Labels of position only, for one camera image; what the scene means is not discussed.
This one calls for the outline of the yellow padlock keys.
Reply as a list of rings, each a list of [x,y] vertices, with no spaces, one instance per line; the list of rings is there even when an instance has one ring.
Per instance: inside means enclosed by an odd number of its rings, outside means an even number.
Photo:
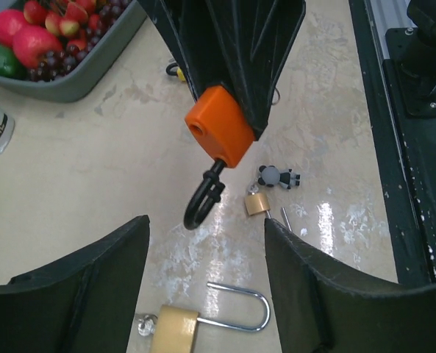
[[[272,98],[272,102],[271,102],[271,104],[272,104],[272,105],[276,105],[276,104],[278,104],[279,101],[280,101],[280,99],[281,99],[281,94],[280,94],[280,92],[279,92],[279,89],[278,89],[278,88],[275,88],[275,89],[274,89],[274,94],[273,94],[273,98]]]

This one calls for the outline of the yellow padlock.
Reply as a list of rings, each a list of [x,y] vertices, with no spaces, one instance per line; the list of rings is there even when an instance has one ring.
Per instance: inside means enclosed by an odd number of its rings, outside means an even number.
[[[165,68],[165,72],[168,76],[176,77],[181,82],[186,82],[185,75],[183,74],[182,69],[179,67],[177,62],[173,62],[167,65]]]

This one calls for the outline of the orange padlock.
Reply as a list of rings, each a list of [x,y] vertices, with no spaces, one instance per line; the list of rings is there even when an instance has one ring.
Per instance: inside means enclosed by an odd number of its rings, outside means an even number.
[[[232,95],[221,85],[209,87],[185,117],[192,136],[213,159],[210,170],[191,197],[184,215],[184,226],[198,228],[213,206],[221,201],[225,184],[220,174],[235,168],[255,141],[254,131]]]

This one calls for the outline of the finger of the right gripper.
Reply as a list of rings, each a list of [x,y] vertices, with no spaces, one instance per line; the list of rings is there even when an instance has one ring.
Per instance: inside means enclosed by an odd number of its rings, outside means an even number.
[[[225,46],[232,32],[239,1],[140,1],[185,75],[195,100],[206,89],[221,86],[240,101],[232,73],[233,50]]]
[[[230,88],[256,139],[268,125],[276,84],[306,13],[306,2],[207,1]]]

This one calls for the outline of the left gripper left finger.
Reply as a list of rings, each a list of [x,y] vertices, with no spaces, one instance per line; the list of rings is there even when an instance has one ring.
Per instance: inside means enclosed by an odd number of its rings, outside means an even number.
[[[0,352],[125,352],[149,249],[138,216],[0,285]]]

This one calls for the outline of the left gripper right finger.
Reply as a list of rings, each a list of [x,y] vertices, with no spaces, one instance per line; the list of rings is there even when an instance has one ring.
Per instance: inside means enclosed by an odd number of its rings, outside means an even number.
[[[265,258],[283,352],[436,352],[436,284],[371,276],[269,218]]]

